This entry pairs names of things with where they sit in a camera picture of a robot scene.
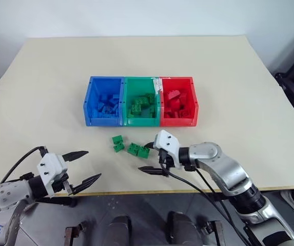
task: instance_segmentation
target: table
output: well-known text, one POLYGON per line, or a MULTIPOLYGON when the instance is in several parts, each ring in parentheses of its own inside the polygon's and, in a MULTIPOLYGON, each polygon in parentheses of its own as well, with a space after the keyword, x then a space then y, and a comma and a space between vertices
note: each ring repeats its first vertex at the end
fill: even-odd
MULTIPOLYGON (((244 36, 28 39, 0 79, 0 180, 28 150, 46 145, 90 152, 68 168, 74 185, 102 173, 83 195, 193 191, 137 169, 157 167, 156 151, 147 160, 113 151, 113 136, 143 145, 161 128, 85 126, 91 75, 192 76, 198 125, 165 130, 183 146, 218 143, 261 190, 294 188, 294 109, 244 36)), ((30 156, 10 178, 37 174, 39 160, 30 156)), ((173 172, 206 188, 193 173, 173 172)))

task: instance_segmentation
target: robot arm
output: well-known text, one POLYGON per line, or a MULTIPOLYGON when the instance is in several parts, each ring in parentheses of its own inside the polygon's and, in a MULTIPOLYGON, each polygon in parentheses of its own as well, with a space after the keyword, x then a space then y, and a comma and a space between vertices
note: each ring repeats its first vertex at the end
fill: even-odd
POLYGON ((69 195, 90 187, 101 174, 85 179, 73 187, 68 182, 67 161, 73 161, 87 154, 87 151, 71 152, 65 155, 42 153, 43 158, 37 165, 40 173, 24 175, 22 180, 0 183, 0 246, 14 245, 19 230, 20 215, 27 205, 45 196, 66 190, 69 195))
MULTIPOLYGON (((294 232, 264 197, 252 180, 234 159, 225 155, 221 148, 212 142, 204 142, 190 147, 180 148, 179 141, 172 134, 161 130, 152 148, 166 152, 166 169, 175 167, 186 171, 196 168, 208 172, 222 193, 235 207, 243 222, 250 241, 255 245, 268 246, 268 242, 294 240, 294 232)), ((166 175, 162 169, 153 167, 139 168, 149 174, 166 175)))

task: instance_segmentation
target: blue bin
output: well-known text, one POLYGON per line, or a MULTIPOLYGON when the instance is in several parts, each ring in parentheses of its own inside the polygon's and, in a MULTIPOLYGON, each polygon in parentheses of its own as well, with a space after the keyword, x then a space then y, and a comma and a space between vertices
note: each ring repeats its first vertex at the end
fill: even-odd
POLYGON ((91 77, 83 105, 90 126, 123 125, 124 77, 91 77))

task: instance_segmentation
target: plastic bin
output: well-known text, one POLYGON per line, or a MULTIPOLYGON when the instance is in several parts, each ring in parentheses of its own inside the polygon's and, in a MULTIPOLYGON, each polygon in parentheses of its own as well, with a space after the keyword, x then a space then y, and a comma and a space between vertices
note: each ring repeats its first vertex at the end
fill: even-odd
POLYGON ((122 126, 124 77, 91 77, 84 101, 87 126, 122 126))
POLYGON ((194 127, 198 119, 198 101, 192 77, 161 77, 161 126, 194 127))
POLYGON ((151 77, 125 77, 123 125, 130 127, 158 127, 160 125, 160 92, 155 92, 153 79, 151 77), (152 101, 148 99, 150 106, 147 106, 144 104, 144 97, 149 96, 154 96, 154 99, 152 101))

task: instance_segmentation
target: gray floor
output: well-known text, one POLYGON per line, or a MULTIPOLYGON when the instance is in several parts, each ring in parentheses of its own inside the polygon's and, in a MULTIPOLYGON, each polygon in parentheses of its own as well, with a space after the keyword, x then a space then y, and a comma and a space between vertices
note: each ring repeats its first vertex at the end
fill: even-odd
MULTIPOLYGON (((294 229, 294 211, 279 193, 267 193, 267 197, 294 229)), ((228 202, 237 227, 243 224, 228 202)), ((81 197, 75 208, 53 204, 37 204, 21 219, 17 246, 63 245, 65 227, 72 227, 86 220, 89 231, 74 240, 74 245, 102 244, 107 225, 118 215, 129 215, 132 220, 133 245, 167 244, 164 229, 169 211, 187 214, 194 222, 200 219, 221 220, 227 245, 242 245, 233 229, 200 194, 146 194, 81 197)), ((204 238, 208 243, 212 237, 204 238)))

